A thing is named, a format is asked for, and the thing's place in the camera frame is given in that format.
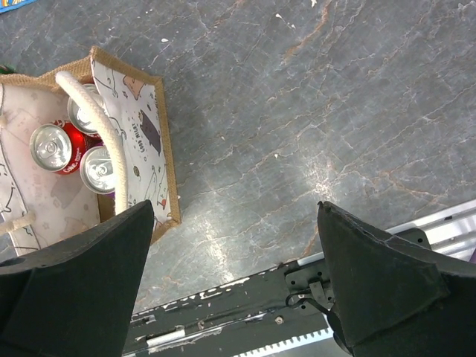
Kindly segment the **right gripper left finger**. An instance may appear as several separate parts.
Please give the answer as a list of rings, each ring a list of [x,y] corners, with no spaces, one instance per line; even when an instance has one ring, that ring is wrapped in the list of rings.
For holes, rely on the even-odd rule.
[[[150,201],[1,263],[2,356],[121,356],[153,230]]]

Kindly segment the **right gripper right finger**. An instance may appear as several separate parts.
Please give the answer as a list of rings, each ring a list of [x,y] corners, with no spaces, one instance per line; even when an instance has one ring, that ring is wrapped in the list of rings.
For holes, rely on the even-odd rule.
[[[475,265],[373,227],[331,202],[318,232],[330,323],[354,356],[473,356]]]

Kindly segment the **brown canvas tote bag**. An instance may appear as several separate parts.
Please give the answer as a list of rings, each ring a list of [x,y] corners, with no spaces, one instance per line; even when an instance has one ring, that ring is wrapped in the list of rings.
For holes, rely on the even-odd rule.
[[[83,85],[96,86],[108,115]],[[71,98],[109,151],[113,196],[88,189],[80,171],[42,169],[30,153],[39,126],[70,121]],[[160,77],[133,68],[100,48],[43,74],[1,74],[1,238],[16,257],[47,248],[148,200],[152,240],[180,221],[179,198]]]

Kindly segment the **purple soda can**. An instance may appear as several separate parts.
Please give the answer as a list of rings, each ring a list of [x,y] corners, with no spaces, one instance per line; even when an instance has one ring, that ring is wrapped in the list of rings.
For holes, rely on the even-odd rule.
[[[109,151],[104,146],[88,149],[80,162],[80,177],[84,185],[99,195],[115,194],[116,178]]]

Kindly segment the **red cola can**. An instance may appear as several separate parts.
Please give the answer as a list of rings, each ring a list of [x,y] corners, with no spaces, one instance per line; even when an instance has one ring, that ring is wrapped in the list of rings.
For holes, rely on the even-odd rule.
[[[103,98],[100,96],[96,86],[92,83],[87,83],[83,86],[91,92],[93,99],[103,109],[104,113],[108,115]],[[88,115],[71,98],[68,99],[67,112],[69,120],[80,132],[95,139],[100,138]]]
[[[59,175],[70,175],[80,168],[88,149],[99,141],[78,130],[70,121],[56,120],[33,131],[30,153],[44,170]]]

